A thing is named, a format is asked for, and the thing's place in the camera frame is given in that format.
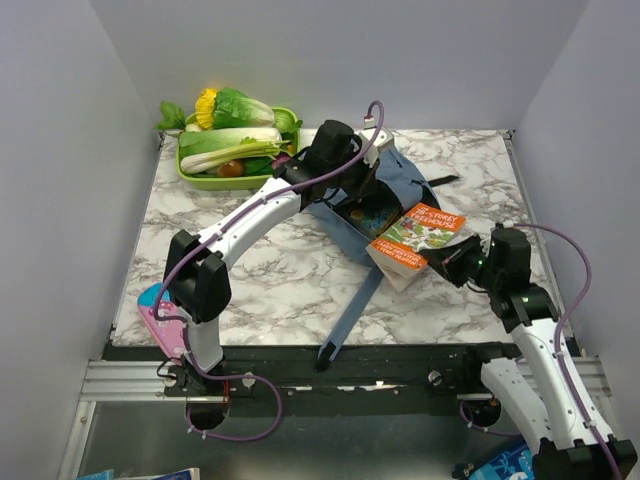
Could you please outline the orange treehouse book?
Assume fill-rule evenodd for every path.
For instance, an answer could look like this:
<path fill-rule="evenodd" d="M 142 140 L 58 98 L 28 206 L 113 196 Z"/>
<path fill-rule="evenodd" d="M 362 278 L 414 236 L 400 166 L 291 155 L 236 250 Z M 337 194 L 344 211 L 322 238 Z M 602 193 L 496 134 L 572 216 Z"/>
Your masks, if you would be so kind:
<path fill-rule="evenodd" d="M 446 247 L 465 224 L 465 217 L 418 203 L 374 239 L 366 252 L 391 286 L 402 292 L 428 267 L 420 252 Z"/>

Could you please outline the blue fabric backpack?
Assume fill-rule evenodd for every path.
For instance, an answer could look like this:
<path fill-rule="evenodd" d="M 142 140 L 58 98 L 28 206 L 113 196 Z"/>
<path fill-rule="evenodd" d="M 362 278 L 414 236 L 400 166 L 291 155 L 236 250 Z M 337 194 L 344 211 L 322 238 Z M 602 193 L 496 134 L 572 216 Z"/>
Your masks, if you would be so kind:
<path fill-rule="evenodd" d="M 381 154 L 380 165 L 375 173 L 377 189 L 372 196 L 356 201 L 342 189 L 330 189 L 320 200 L 307 207 L 307 211 L 341 252 L 350 261 L 369 269 L 365 280 L 320 347 L 314 365 L 316 371 L 323 372 L 330 367 L 384 278 L 366 252 L 366 247 L 374 239 L 360 233 L 346 220 L 347 207 L 354 204 L 392 206 L 398 210 L 399 216 L 419 202 L 438 208 L 440 202 L 434 188 L 459 178 L 458 175 L 447 175 L 428 180 L 414 163 L 397 149 L 391 148 Z"/>

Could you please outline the pink pencil case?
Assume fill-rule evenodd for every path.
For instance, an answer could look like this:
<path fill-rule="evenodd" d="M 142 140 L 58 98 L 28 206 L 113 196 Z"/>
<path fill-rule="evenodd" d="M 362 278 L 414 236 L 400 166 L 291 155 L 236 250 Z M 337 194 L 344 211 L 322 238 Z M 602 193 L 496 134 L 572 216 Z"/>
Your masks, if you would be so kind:
<path fill-rule="evenodd" d="M 160 288 L 161 284 L 156 283 L 144 290 L 137 299 L 137 309 L 156 344 L 170 361 L 179 365 L 184 354 L 183 323 L 179 320 L 164 320 L 166 316 L 179 314 L 168 292 L 164 292 L 159 302 L 158 314 L 162 320 L 159 321 L 154 317 L 152 307 Z"/>

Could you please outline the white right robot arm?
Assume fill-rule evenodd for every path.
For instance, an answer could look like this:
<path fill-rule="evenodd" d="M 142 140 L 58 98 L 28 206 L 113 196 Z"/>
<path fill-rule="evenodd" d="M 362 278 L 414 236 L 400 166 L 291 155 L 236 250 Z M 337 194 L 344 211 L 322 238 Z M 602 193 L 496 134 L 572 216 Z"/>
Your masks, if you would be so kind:
<path fill-rule="evenodd" d="M 477 235 L 421 251 L 428 265 L 456 287 L 485 290 L 526 361 L 527 382 L 513 359 L 476 357 L 460 367 L 469 390 L 486 388 L 508 413 L 533 454 L 538 479 L 624 479 L 638 455 L 619 439 L 594 405 L 563 334 L 548 292 L 531 280 L 531 245 L 520 227 L 497 225 L 488 243 Z"/>

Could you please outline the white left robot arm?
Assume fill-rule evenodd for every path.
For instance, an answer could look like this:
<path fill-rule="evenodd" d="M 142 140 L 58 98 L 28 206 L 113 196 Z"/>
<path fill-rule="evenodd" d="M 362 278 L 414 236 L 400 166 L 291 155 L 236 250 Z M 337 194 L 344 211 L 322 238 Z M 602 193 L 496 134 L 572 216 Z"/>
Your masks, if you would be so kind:
<path fill-rule="evenodd" d="M 229 273 L 237 260 L 278 224 L 320 200 L 330 189 L 361 197 L 375 180 L 381 120 L 366 116 L 363 130 L 327 120 L 310 146 L 279 166 L 249 200 L 217 224 L 170 243 L 161 296 L 178 307 L 187 382 L 201 395 L 214 393 L 222 380 L 224 357 L 219 317 L 231 300 Z"/>

